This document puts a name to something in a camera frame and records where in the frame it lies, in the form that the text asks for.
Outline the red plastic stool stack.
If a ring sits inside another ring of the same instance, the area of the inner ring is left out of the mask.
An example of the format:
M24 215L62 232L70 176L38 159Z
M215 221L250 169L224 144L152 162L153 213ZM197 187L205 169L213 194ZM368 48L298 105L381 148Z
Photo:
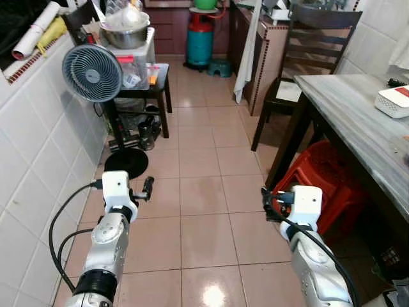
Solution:
M322 235L341 237L351 233L357 217L369 203L368 193L329 141L307 147L274 189L286 191L296 184L321 188L318 233Z

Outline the dark wooden dining table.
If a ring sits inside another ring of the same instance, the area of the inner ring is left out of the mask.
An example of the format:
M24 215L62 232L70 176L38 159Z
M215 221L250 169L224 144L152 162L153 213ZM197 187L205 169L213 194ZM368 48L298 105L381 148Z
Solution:
M281 181L310 123L317 123L382 214L397 254L408 258L409 119L392 119L374 107L386 82L370 74L304 74L295 81L302 94L265 185Z

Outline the dark wooden chair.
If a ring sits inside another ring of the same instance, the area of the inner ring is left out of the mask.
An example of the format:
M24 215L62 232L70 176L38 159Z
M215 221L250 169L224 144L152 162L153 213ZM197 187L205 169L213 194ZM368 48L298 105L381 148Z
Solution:
M279 82L295 83L294 76L299 74L336 73L362 14L360 11L321 10L304 4L292 6L281 72L264 97L251 151L257 151L264 126L272 114L292 115L300 105L275 98Z

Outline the white paper sheet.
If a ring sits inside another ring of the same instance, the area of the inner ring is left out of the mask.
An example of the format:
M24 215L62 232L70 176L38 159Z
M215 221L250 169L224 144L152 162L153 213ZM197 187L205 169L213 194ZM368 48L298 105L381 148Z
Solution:
M290 102L298 102L302 90L298 84L282 80L279 82L278 90L275 91L275 98L281 100L289 100Z

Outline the black side table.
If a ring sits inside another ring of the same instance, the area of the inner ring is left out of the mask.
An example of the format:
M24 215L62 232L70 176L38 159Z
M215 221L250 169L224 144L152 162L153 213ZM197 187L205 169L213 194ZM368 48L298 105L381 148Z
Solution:
M117 111L123 114L148 114L158 115L162 126L162 136L169 138L169 124L167 123L167 114L173 113L173 105L171 99L170 82L167 79L169 75L169 64L167 63L150 63L148 65L151 76L155 76L154 84L151 84L147 90L122 90L117 98L120 99L141 99L145 102L155 100L158 111L135 111L127 110L123 106L117 106Z

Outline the clear plastic storage box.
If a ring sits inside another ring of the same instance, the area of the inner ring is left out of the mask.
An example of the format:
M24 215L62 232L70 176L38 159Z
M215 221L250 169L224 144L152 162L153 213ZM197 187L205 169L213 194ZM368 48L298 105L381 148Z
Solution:
M154 35L155 29L147 28L146 43L137 49L117 49L105 38L98 39L99 43L110 50L120 63L123 71L121 90L147 90L150 87L149 74L156 60Z

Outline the grey standing fan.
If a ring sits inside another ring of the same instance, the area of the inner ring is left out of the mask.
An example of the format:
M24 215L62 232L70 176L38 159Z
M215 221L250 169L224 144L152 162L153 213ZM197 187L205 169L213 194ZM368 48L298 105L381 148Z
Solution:
M104 170L125 171L131 179L143 175L149 158L143 150L125 146L125 126L114 102L120 94L123 76L114 54L93 43L77 45L64 55L61 72L73 94L102 105L115 140L115 149L106 158Z

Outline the white hanging towel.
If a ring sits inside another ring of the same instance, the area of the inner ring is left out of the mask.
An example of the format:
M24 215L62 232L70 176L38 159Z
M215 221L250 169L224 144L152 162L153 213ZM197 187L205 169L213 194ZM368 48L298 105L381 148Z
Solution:
M239 61L240 67L233 90L236 104L242 103L243 88L252 79L255 36L257 35L258 20L262 15L263 0L240 0L239 4L252 5L253 12L248 18L249 24L246 33L240 36L242 38L242 57Z

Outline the small green plastic stool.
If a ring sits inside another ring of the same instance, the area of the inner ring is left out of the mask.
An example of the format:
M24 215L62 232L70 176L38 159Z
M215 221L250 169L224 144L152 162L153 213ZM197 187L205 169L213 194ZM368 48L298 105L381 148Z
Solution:
M233 75L233 65L228 59L211 59L208 64L207 73L210 76L219 78L231 78Z

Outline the tiled kitchen counter cabinet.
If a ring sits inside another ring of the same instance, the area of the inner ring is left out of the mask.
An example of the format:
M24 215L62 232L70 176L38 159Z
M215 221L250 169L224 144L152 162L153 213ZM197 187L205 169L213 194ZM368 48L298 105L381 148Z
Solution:
M253 9L231 0L229 9L228 59L238 72L247 33L251 32ZM281 72L281 58L289 22L272 20L262 10L255 31L253 77L243 87L243 102L249 114L260 115L266 92Z

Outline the white box with red label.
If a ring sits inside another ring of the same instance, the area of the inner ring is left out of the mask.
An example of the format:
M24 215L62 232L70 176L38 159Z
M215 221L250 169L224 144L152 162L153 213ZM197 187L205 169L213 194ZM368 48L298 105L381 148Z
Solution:
M379 91L374 101L374 108L392 119L409 117L408 86L398 86Z

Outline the metal mixing bowl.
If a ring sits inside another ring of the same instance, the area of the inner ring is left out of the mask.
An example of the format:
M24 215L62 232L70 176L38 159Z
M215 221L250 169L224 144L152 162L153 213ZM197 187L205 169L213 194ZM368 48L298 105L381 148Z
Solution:
M100 25L100 32L105 41L115 47L115 49L139 49L148 43L149 19L139 21L134 26L109 26L103 22Z

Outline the teal gas cylinder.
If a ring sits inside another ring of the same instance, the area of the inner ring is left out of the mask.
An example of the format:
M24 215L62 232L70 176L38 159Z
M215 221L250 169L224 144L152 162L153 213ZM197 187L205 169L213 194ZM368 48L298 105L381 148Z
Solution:
M210 13L190 8L184 67L207 70L212 58L215 22Z

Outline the clear plastic bag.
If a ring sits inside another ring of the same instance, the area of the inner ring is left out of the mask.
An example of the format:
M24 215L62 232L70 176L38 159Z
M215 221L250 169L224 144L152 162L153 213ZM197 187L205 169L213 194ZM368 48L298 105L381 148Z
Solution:
M150 23L142 0L106 0L104 12L103 27L114 31L143 28Z

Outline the yellow rubber gloves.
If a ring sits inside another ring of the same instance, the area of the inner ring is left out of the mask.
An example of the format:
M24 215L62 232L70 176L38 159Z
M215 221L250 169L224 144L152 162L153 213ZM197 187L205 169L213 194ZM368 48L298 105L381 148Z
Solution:
M44 30L43 35L39 38L36 44L39 52L46 56L46 49L49 44L64 35L67 32L67 26L62 17L55 17L54 20L49 24L49 27Z

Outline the white paper roll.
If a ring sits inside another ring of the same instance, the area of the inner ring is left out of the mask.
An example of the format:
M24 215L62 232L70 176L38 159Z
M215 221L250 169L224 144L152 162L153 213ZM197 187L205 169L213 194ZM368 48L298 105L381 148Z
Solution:
M59 13L59 9L61 9L61 5L57 2L48 2L44 6L44 9L36 15L37 18L30 24L29 29L26 30L20 41L12 49L13 58L26 59L32 55L33 49L35 49L39 39Z

